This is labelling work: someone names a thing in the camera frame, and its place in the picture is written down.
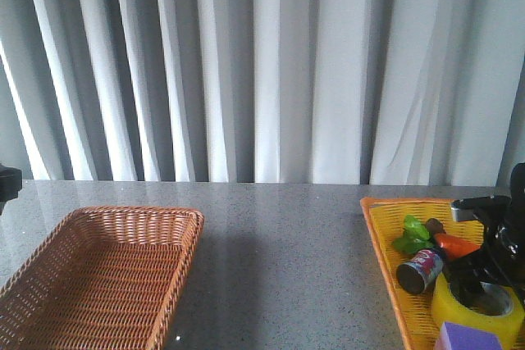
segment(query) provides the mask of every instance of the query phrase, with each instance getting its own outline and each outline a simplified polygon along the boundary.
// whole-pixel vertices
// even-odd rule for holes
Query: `tape roll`
[[[519,334],[525,317],[525,311],[514,292],[494,284],[483,284],[486,291],[492,292],[496,301],[502,306],[501,314],[488,316],[473,311],[461,304],[450,292],[450,287],[443,274],[436,280],[431,314],[438,327],[443,322],[466,325],[496,334],[504,350],[510,350]]]

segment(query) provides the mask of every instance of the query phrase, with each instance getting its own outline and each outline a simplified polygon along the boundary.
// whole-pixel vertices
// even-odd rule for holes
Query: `orange wicker basket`
[[[0,289],[0,348],[162,348],[203,221],[185,208],[73,211]]]
[[[361,200],[372,245],[394,307],[404,346],[408,350],[432,350],[439,330],[430,314],[431,292],[411,295],[397,283],[395,270],[407,258],[397,252],[391,244],[403,233],[403,220],[408,214],[423,221],[435,217],[443,223],[447,233],[474,243],[481,243],[482,225],[476,221],[455,223],[452,220],[450,202],[451,200],[439,198],[363,198]],[[513,349],[525,349],[523,327]]]

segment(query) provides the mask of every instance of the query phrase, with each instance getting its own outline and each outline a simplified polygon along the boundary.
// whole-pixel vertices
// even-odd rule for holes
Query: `white curtain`
[[[0,0],[25,178],[505,185],[525,0]]]

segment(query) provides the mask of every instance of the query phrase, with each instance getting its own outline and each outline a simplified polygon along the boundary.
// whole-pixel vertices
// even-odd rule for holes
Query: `granite countertop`
[[[0,216],[0,285],[68,212],[198,208],[206,224],[167,349],[402,349],[359,206],[505,189],[24,181]]]

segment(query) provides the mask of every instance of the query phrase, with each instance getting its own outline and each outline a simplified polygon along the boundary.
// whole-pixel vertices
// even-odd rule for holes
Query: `purple sponge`
[[[465,325],[444,322],[434,350],[501,350],[498,337]]]

